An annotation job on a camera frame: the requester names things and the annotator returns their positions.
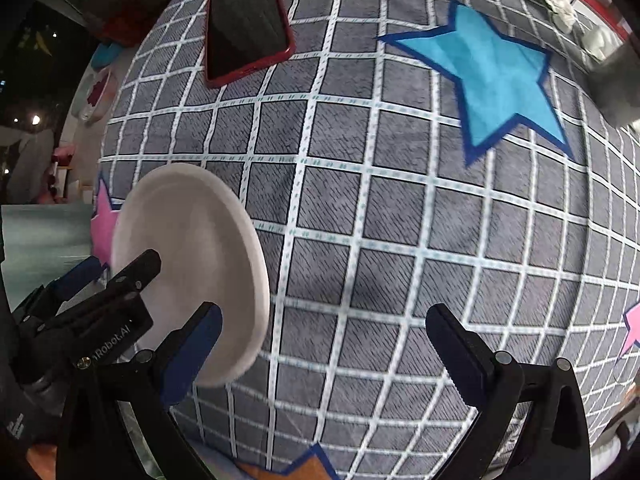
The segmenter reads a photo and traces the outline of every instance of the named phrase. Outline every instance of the metal bolt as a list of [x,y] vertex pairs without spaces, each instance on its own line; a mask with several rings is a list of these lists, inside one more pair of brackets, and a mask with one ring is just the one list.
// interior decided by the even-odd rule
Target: metal bolt
[[564,370],[565,372],[571,370],[571,363],[567,361],[564,357],[559,358],[556,361],[556,364],[558,365],[558,368],[560,368],[561,370]]
[[153,359],[154,351],[153,350],[141,350],[136,354],[134,359],[139,363],[148,363]]
[[501,365],[508,365],[513,360],[513,358],[511,357],[511,354],[509,354],[509,352],[500,350],[499,352],[495,353],[495,360],[498,361]]
[[86,370],[89,366],[91,366],[90,357],[83,357],[76,363],[76,368],[79,370]]

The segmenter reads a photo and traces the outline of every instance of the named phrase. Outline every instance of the phone screen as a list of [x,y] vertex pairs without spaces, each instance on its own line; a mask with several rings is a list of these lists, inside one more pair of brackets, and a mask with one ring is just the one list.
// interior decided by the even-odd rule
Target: phone screen
[[209,0],[207,76],[214,79],[287,48],[278,0]]

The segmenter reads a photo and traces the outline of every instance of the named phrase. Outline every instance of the table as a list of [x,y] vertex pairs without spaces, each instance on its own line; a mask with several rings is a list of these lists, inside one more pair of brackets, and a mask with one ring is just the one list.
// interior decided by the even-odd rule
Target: table
[[[321,442],[340,478],[422,478],[472,420],[421,328],[442,301],[492,348],[574,362],[594,439],[640,355],[614,368],[638,296],[640,151],[582,90],[576,35],[524,0],[461,0],[553,51],[546,90],[576,159],[518,127],[465,169],[452,83],[373,39],[445,23],[448,0],[284,1],[293,58],[209,90],[206,0],[173,0],[104,136],[114,197],[168,162],[200,165],[264,250],[263,350],[178,407],[185,434],[268,468]],[[579,19],[577,34],[593,27]]]

